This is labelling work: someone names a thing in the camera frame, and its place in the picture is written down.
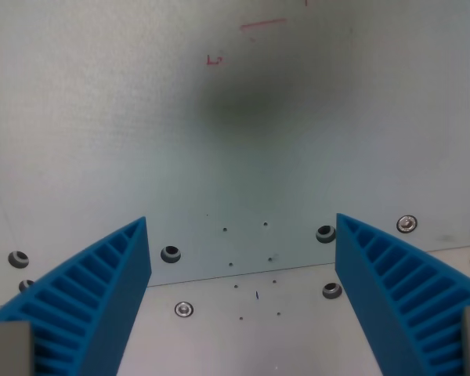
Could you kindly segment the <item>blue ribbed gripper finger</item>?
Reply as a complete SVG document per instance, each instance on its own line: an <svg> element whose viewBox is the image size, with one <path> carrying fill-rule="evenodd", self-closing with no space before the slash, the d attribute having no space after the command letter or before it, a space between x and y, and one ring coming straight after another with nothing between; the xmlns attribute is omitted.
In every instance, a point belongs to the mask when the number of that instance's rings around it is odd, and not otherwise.
<svg viewBox="0 0 470 376"><path fill-rule="evenodd" d="M116 375L151 273L141 217L9 300L0 323L31 325L36 375Z"/></svg>
<svg viewBox="0 0 470 376"><path fill-rule="evenodd" d="M463 375L470 277L339 214L335 271L384 375Z"/></svg>

